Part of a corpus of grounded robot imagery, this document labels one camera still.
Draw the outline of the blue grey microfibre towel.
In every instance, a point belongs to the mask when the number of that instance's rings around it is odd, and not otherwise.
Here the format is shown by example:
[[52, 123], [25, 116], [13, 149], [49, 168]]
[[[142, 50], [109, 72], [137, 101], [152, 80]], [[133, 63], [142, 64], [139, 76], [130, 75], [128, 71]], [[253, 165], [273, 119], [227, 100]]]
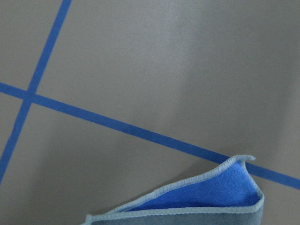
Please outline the blue grey microfibre towel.
[[259, 225], [264, 194], [250, 176], [251, 155], [236, 155], [216, 168], [162, 186], [100, 215], [87, 225]]

